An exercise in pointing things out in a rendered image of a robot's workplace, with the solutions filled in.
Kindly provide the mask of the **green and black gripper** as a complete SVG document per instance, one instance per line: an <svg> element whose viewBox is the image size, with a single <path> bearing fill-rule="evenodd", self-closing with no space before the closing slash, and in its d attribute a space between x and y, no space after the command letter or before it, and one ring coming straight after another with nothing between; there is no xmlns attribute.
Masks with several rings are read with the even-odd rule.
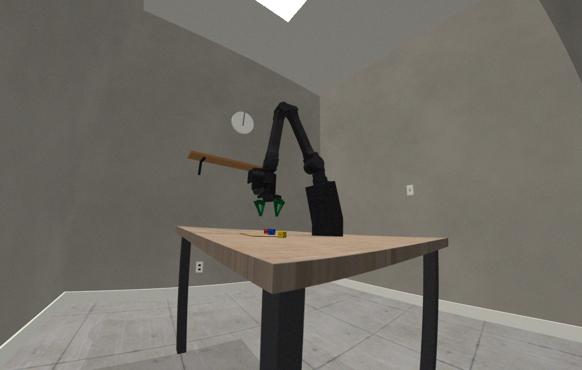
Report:
<svg viewBox="0 0 582 370"><path fill-rule="evenodd" d="M265 202L273 202L274 209L276 216L280 213L281 208L283 208L284 201L281 199L281 196L276 195L276 187L275 187L275 194L267 194L267 195L259 195L257 198L262 198L263 200L256 200L254 201L256 209L258 210L259 216L262 216L264 211ZM280 199L279 199L280 198ZM261 205L261 211L259 209L259 204ZM279 208L277 209L277 204L279 204Z"/></svg>

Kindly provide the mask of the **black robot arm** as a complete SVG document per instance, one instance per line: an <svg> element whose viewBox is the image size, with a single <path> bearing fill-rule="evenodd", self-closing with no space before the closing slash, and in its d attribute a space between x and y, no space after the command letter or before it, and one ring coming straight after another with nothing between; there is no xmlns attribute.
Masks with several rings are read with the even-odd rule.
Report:
<svg viewBox="0 0 582 370"><path fill-rule="evenodd" d="M278 104L274 111L273 124L268 141L267 154L263 168L253 168L250 171L250 182L255 195L275 194L276 172L279 161L279 145L283 130L284 119L287 117L300 145L304 158L304 171L313 176L313 185L330 182L325 176L325 167L322 157L312 149L303 125L298 116L298 108L286 102ZM289 114L288 114L289 112ZM274 183L274 184L273 184Z"/></svg>

